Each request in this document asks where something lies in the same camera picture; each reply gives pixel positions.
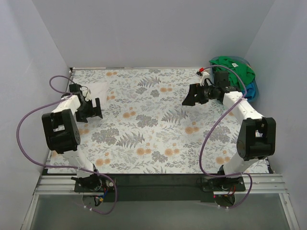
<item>green cloth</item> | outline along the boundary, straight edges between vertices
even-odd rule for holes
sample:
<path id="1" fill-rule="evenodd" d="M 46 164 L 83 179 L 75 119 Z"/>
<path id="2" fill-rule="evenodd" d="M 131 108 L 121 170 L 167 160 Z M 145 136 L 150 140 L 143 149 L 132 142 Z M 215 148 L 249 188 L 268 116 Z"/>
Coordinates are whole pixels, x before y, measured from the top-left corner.
<path id="1" fill-rule="evenodd" d="M 239 61 L 232 60 L 229 57 L 220 56 L 217 60 L 211 60 L 209 62 L 211 64 L 214 64 L 214 65 L 222 65 L 222 66 L 226 66 L 226 67 L 230 68 L 231 70 L 236 72 L 237 75 L 239 75 L 239 77 L 241 78 L 241 80 L 243 81 L 243 83 L 246 86 L 248 84 L 250 84 L 255 79 L 255 72 L 247 64 L 243 64 Z M 215 70 L 216 71 L 219 71 L 219 70 L 225 71 L 226 69 L 217 67 L 217 68 L 215 68 Z M 241 89 L 241 91 L 243 91 L 244 88 L 243 88 L 242 84 L 239 82 L 238 78 L 235 76 L 235 74 L 233 74 L 230 71 L 228 71 L 228 73 L 229 73 L 228 78 L 229 78 L 230 84 L 232 86 L 239 87 Z"/>

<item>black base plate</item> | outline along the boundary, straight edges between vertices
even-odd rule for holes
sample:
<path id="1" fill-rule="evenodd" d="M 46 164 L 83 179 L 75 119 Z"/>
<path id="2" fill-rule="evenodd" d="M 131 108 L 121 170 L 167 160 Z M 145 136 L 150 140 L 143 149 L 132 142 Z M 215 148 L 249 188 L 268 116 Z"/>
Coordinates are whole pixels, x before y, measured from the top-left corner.
<path id="1" fill-rule="evenodd" d="M 228 192 L 229 188 L 222 188 L 221 186 L 214 186 L 213 180 L 218 180 L 219 178 L 212 178 L 212 177 L 202 177 L 201 183 L 202 183 L 202 190 L 204 192 Z M 243 177 L 238 177 L 238 182 L 236 184 L 233 184 L 230 187 L 236 186 L 237 192 L 244 192 L 246 190 Z"/>
<path id="2" fill-rule="evenodd" d="M 178 201 L 195 200 L 214 203 L 213 192 L 204 192 L 203 174 L 108 174 L 117 179 L 118 201 Z M 77 193 L 97 193 L 75 185 Z M 104 202 L 114 202 L 109 191 Z"/>

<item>floral pattern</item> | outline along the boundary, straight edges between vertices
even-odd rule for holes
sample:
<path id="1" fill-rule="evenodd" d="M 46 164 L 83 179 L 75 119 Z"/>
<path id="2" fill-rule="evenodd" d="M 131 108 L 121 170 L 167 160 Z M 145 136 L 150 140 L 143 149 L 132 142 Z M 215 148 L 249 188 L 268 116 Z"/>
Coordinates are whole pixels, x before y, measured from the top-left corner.
<path id="1" fill-rule="evenodd" d="M 182 106 L 189 85 L 200 81 L 195 69 L 78 70 L 78 84 L 107 81 L 103 119 L 77 123 L 81 148 L 101 173 L 201 173 L 198 160 L 204 137 L 225 112 L 216 100 Z M 216 173 L 236 152 L 240 125 L 232 113 L 213 131 L 202 165 Z M 52 165 L 69 165 L 52 153 Z M 49 169 L 50 173 L 73 173 Z M 268 173 L 266 161 L 248 169 Z"/>

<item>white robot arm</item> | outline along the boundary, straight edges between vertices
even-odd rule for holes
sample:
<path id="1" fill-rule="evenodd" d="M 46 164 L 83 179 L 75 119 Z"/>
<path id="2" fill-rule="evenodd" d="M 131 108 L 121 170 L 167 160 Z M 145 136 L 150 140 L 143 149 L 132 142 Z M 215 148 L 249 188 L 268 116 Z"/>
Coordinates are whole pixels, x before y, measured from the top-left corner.
<path id="1" fill-rule="evenodd" d="M 217 99 L 230 109 L 242 98 L 242 93 L 230 86 L 227 71 L 216 72 L 214 82 L 215 84 L 210 79 L 205 79 L 201 84 L 190 85 L 189 93 L 182 105 L 194 106 L 195 103 L 204 104 Z M 258 113 L 246 99 L 242 99 L 232 109 L 232 113 L 241 124 L 241 129 L 236 143 L 237 153 L 219 171 L 224 175 L 243 173 L 255 162 L 275 152 L 276 122 L 273 118 L 266 118 Z"/>
<path id="2" fill-rule="evenodd" d="M 78 122 L 87 122 L 87 118 L 94 116 L 102 118 L 99 98 L 95 99 L 94 108 L 89 89 L 83 91 L 82 86 L 78 84 L 71 84 L 69 89 L 72 95 L 63 95 L 66 100 L 51 113 L 42 116 L 47 145 L 50 150 L 55 150 L 67 159 L 70 165 L 97 172 L 80 148 L 81 137 L 74 115 Z M 91 191 L 101 187 L 101 180 L 96 174 L 81 170 L 76 170 L 76 174 L 77 178 L 72 179 L 82 187 Z"/>

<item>white wall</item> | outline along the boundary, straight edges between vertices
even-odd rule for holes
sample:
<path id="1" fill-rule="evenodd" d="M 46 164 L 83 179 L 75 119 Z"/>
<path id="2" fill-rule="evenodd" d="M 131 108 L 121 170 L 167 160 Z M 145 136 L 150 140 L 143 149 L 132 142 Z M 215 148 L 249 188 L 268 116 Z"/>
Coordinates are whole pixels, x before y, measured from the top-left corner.
<path id="1" fill-rule="evenodd" d="M 274 0 L 33 0 L 69 67 L 199 67 L 244 56 Z"/>
<path id="2" fill-rule="evenodd" d="M 276 0 L 246 59 L 257 74 L 256 108 L 277 124 L 270 163 L 282 173 L 301 229 L 307 229 L 307 2 Z"/>
<path id="3" fill-rule="evenodd" d="M 16 127 L 30 110 L 59 99 L 48 80 L 69 70 L 31 0 L 0 0 L 0 29 L 0 229 L 17 230 L 41 169 L 18 149 Z M 54 83 L 65 89 L 66 81 Z M 33 158 L 45 162 L 41 113 L 26 120 L 21 141 Z"/>

